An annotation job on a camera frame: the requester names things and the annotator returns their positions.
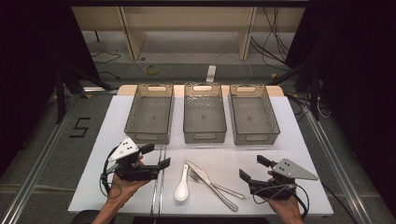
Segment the clear grey plastic basket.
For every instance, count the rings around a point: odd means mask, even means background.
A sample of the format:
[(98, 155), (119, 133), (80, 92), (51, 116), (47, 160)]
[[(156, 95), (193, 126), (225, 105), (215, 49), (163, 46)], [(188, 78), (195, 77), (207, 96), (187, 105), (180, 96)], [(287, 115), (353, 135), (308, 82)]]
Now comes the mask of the clear grey plastic basket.
[(139, 84), (124, 127), (137, 144), (167, 145), (170, 142), (174, 86)]
[(276, 114), (263, 84), (231, 85), (229, 107), (237, 146), (273, 145), (280, 134)]
[(183, 133), (186, 144), (223, 143), (227, 132), (219, 83), (184, 86)]

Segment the white power strip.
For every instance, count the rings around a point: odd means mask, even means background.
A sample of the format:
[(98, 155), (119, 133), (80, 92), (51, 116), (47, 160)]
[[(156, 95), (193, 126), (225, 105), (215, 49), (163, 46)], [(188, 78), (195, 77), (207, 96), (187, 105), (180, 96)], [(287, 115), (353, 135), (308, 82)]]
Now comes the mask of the white power strip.
[(209, 65), (208, 70), (207, 70), (207, 75), (206, 75), (206, 82), (213, 83), (214, 79), (215, 79), (215, 74), (216, 74), (216, 66)]

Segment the white table sheet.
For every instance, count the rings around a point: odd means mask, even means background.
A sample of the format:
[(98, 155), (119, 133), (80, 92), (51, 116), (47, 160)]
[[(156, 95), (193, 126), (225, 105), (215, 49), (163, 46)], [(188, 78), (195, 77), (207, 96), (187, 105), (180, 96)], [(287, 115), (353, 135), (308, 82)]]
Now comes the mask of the white table sheet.
[[(68, 210), (77, 212), (86, 209), (99, 209), (106, 200), (100, 190), (100, 174), (103, 172), (107, 155), (125, 137), (124, 126), (132, 105), (131, 96), (115, 96), (106, 112), (103, 125), (97, 136), (85, 170), (78, 183), (75, 195)], [(267, 180), (268, 169), (257, 163), (256, 157), (263, 155), (271, 161), (287, 158), (306, 170), (315, 174), (316, 168), (308, 153), (306, 144), (296, 119), (285, 97), (271, 99), (276, 119), (280, 127), (280, 135), (271, 146), (241, 146), (233, 143), (233, 132), (227, 129), (225, 142), (215, 145), (187, 145), (183, 133), (184, 99), (177, 97), (174, 102), (174, 117), (171, 129), (170, 144), (166, 146), (166, 158), (171, 159), (170, 166), (165, 169), (163, 192), (163, 210), (161, 217), (265, 217), (274, 212), (268, 204), (256, 204), (248, 189), (248, 184), (239, 177), (242, 169), (254, 179)], [(157, 150), (144, 156), (143, 162), (158, 162)], [(209, 179), (225, 188), (242, 193), (246, 199), (230, 200), (238, 206), (238, 211), (229, 209), (220, 198), (205, 184), (190, 182), (190, 195), (184, 202), (174, 198), (174, 192), (182, 176), (183, 164), (191, 161), (207, 174)], [(158, 216), (160, 185), (155, 205)], [(120, 210), (123, 214), (149, 216), (154, 181), (141, 188)]]

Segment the person's right hand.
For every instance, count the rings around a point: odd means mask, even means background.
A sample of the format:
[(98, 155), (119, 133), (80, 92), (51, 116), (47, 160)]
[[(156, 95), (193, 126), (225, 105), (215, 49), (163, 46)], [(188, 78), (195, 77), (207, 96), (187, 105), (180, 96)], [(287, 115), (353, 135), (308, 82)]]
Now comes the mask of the person's right hand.
[(267, 199), (271, 208), (276, 212), (279, 218), (301, 217), (298, 201), (294, 197), (290, 197), (286, 201), (276, 201)]

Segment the beige wooden shelf unit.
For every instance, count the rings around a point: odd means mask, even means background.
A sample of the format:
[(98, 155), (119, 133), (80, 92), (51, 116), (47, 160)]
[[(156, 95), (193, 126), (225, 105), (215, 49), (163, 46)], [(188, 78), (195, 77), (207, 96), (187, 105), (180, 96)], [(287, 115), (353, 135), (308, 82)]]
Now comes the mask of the beige wooden shelf unit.
[(140, 55), (148, 32), (235, 32), (239, 57), (248, 57), (251, 34), (270, 30), (277, 20), (281, 33), (297, 31), (302, 7), (73, 7), (82, 31), (122, 31), (130, 57)]

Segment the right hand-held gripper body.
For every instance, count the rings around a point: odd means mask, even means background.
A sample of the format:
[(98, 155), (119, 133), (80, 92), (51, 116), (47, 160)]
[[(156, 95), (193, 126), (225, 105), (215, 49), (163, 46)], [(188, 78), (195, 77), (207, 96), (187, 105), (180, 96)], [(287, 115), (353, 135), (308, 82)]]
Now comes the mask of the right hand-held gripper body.
[(252, 195), (276, 201), (286, 201), (297, 188), (296, 179), (318, 180), (316, 175), (289, 159), (282, 159), (271, 169), (272, 181), (260, 181), (251, 178), (248, 188)]

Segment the aluminium floor rail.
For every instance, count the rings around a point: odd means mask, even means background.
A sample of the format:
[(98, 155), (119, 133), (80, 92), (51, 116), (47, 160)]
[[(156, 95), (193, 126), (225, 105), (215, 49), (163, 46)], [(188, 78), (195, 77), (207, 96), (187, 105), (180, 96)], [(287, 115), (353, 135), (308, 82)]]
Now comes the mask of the aluminium floor rail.
[(70, 114), (78, 101), (79, 95), (74, 94), (71, 96), (69, 103), (66, 107), (64, 117), (55, 125), (55, 128), (49, 137), (49, 140), (47, 141), (45, 147), (42, 149), (38, 159), (35, 161), (35, 165), (33, 166), (29, 175), (26, 177), (23, 184), (19, 187), (16, 196), (14, 197), (12, 203), (7, 209), (7, 212), (2, 217), (1, 224), (16, 224), (18, 222), (18, 219), (20, 218), (24, 207), (26, 206), (34, 191), (37, 181), (44, 172), (44, 169), (48, 161), (50, 160), (50, 156), (53, 153), (64, 132), (64, 127), (69, 120)]
[(373, 224), (373, 221), (370, 218), (367, 209), (365, 208), (363, 200), (354, 188), (352, 181), (347, 175), (346, 169), (337, 157), (330, 139), (325, 133), (320, 122), (316, 121), (315, 117), (310, 111), (307, 112), (306, 117), (321, 145), (321, 148), (324, 151), (324, 154), (329, 161), (330, 166), (332, 167), (332, 171), (346, 197), (355, 220), (358, 224)]

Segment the dark curtain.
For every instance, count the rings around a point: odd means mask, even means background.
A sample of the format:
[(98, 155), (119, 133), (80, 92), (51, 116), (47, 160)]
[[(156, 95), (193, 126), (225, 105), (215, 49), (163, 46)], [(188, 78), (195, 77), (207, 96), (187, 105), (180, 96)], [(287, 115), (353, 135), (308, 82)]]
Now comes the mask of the dark curtain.
[(323, 35), (322, 93), (396, 218), (396, 0), (308, 0), (287, 63)]
[(0, 177), (33, 131), (57, 76), (79, 93), (99, 75), (72, 8), (53, 0), (0, 0)]

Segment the person's left hand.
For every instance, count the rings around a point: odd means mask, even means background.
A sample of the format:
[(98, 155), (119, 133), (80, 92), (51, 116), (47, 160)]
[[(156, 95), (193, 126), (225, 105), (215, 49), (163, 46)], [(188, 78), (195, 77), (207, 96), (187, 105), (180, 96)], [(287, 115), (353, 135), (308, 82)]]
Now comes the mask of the person's left hand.
[(147, 185), (147, 183), (149, 183), (149, 180), (134, 182), (121, 180), (117, 174), (114, 174), (110, 192), (107, 195), (107, 202), (111, 204), (124, 205), (141, 187)]

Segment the white ceramic spoon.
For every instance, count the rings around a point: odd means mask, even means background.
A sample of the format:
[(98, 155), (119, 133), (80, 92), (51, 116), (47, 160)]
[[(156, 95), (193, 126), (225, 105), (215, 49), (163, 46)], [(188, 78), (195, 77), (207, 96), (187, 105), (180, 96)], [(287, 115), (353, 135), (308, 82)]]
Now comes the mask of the white ceramic spoon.
[(174, 193), (174, 197), (178, 202), (186, 201), (190, 194), (187, 183), (188, 170), (189, 170), (189, 166), (187, 164), (184, 164), (181, 179)]

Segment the black metal stand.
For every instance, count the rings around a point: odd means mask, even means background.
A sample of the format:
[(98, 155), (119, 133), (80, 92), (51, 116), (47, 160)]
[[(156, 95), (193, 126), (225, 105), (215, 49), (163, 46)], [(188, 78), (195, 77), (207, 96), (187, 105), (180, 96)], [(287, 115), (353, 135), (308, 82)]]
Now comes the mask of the black metal stand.
[(318, 115), (318, 65), (312, 63), (309, 60), (305, 60), (300, 65), (291, 69), (289, 72), (281, 77), (278, 77), (271, 82), (267, 83), (267, 86), (276, 86), (283, 81), (286, 81), (294, 76), (298, 76), (294, 89), (297, 92), (309, 91), (310, 93), (310, 106), (309, 109), (314, 116), (316, 121), (319, 121)]
[(83, 87), (79, 80), (87, 79), (92, 84), (103, 88), (106, 91), (112, 91), (113, 88), (101, 81), (99, 77), (95, 77), (73, 66), (61, 66), (55, 73), (55, 90), (57, 96), (58, 114), (56, 123), (59, 124), (66, 114), (65, 100), (64, 100), (64, 86), (70, 90), (72, 94), (82, 94)]

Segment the metal fork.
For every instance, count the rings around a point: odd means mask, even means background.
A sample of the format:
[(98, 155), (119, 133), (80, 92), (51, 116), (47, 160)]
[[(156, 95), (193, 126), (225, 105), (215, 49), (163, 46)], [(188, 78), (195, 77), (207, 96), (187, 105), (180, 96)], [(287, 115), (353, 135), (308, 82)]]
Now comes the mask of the metal fork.
[[(198, 174), (196, 174), (193, 170), (189, 170), (189, 171), (188, 171), (188, 175), (189, 175), (190, 179), (192, 179), (193, 181), (195, 181), (195, 182), (197, 182), (197, 183), (200, 183), (200, 184), (204, 184), (204, 183), (205, 183), (205, 181), (202, 180), (202, 179), (198, 176)], [(228, 193), (228, 194), (230, 194), (230, 195), (233, 195), (234, 197), (236, 197), (236, 198), (238, 198), (238, 199), (240, 199), (240, 200), (245, 200), (245, 199), (246, 199), (246, 197), (245, 197), (243, 194), (238, 193), (238, 192), (236, 192), (236, 191), (234, 191), (234, 190), (227, 189), (227, 188), (225, 188), (225, 187), (223, 187), (223, 186), (220, 186), (220, 185), (217, 185), (217, 184), (215, 184), (215, 183), (213, 183), (213, 186), (214, 186), (216, 189), (222, 190), (222, 191), (224, 191), (224, 192), (226, 192), (226, 193)]]

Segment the metal table knife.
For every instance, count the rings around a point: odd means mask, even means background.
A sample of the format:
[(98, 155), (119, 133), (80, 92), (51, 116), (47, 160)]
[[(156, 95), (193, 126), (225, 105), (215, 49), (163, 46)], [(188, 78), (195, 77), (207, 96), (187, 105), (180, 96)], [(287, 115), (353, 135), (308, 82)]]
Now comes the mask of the metal table knife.
[(217, 190), (208, 178), (208, 175), (201, 168), (191, 161), (186, 161), (190, 168), (212, 189), (212, 191), (234, 212), (238, 211), (238, 206), (227, 199), (219, 190)]

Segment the metal chopstick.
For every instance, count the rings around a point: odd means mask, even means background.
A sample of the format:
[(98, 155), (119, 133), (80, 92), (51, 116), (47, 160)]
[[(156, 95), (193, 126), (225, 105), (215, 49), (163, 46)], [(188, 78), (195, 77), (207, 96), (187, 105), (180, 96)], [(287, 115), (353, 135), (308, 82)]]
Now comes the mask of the metal chopstick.
[[(161, 160), (166, 159), (166, 153), (167, 153), (166, 146), (162, 146), (161, 147), (161, 157), (160, 157)], [(165, 170), (162, 170), (162, 178), (161, 178), (161, 185), (160, 185), (159, 211), (158, 211), (159, 217), (162, 215), (162, 210), (163, 210), (164, 181), (165, 181)]]
[[(158, 162), (160, 162), (160, 160), (163, 158), (163, 148), (155, 147), (155, 149), (159, 152)], [(151, 199), (151, 205), (150, 205), (150, 213), (149, 213), (150, 217), (154, 217), (154, 215), (155, 215), (155, 205), (156, 205), (156, 198), (157, 198), (157, 191), (158, 191), (158, 184), (159, 184), (158, 178), (154, 181), (154, 187), (153, 187), (152, 199)]]

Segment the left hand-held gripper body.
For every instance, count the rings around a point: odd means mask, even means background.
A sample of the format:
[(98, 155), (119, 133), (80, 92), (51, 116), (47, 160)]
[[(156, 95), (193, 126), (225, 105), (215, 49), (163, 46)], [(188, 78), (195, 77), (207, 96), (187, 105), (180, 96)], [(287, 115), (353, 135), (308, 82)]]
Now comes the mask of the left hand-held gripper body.
[(157, 179), (161, 171), (159, 165), (140, 164), (138, 158), (142, 154), (139, 148), (129, 136), (126, 136), (107, 156), (104, 165), (104, 180), (107, 181), (110, 173), (115, 173), (121, 180), (130, 182)]

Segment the black round stool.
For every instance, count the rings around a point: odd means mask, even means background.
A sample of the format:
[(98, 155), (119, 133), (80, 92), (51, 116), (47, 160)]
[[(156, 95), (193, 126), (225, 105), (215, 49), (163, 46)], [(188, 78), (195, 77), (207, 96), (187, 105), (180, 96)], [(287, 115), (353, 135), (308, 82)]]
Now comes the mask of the black round stool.
[(92, 224), (99, 214), (98, 210), (84, 210), (76, 214), (70, 224)]

